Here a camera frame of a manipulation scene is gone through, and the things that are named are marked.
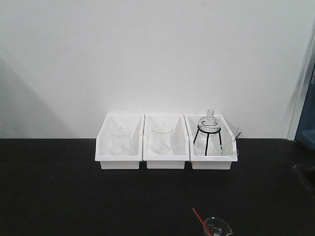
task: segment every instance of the black countertop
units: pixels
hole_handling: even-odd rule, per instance
[[[294,141],[238,139],[231,170],[101,170],[95,140],[0,140],[0,236],[197,236],[218,216],[236,236],[315,235],[315,196]]]

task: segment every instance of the measuring beaker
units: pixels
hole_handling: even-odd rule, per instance
[[[110,131],[112,139],[112,155],[130,155],[131,129],[127,126],[115,126]]]
[[[154,129],[151,148],[159,155],[166,155],[172,150],[171,136],[173,127],[169,124],[160,123]]]
[[[208,234],[208,232],[203,229],[204,236],[228,236],[233,234],[230,226],[221,218],[210,217],[207,218],[204,223],[212,234]]]

